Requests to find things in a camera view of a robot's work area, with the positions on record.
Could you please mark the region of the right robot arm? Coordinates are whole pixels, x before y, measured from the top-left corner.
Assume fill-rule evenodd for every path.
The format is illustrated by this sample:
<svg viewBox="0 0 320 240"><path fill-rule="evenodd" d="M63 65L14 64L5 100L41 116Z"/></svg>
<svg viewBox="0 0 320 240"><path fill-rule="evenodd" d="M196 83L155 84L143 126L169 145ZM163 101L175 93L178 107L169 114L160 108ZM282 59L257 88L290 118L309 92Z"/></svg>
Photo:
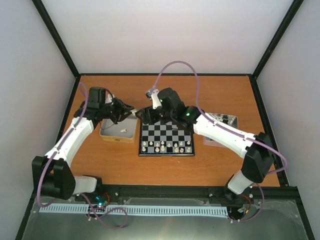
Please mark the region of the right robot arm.
<svg viewBox="0 0 320 240"><path fill-rule="evenodd" d="M225 195L228 198L239 196L252 184L263 182L276 154L267 134L241 131L216 120L196 106L186 106L172 88L154 89L147 96L152 101L151 106L135 114L144 124L172 122L182 130L214 140L243 159L241 169L226 184Z"/></svg>

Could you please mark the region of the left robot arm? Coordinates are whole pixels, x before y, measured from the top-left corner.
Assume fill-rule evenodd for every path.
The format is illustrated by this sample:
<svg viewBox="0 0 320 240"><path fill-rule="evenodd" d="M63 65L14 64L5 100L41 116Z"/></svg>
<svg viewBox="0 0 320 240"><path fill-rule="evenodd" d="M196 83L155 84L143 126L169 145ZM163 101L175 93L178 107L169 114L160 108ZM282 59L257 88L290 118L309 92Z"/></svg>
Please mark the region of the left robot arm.
<svg viewBox="0 0 320 240"><path fill-rule="evenodd" d="M71 196L86 193L92 201L103 198L104 188L94 176L74 176L72 161L85 139L102 120L114 124L129 117L133 106L124 103L103 87L85 88L85 96L66 132L44 156L36 156L32 163L32 178L36 198L41 207L41 196L67 200Z"/></svg>

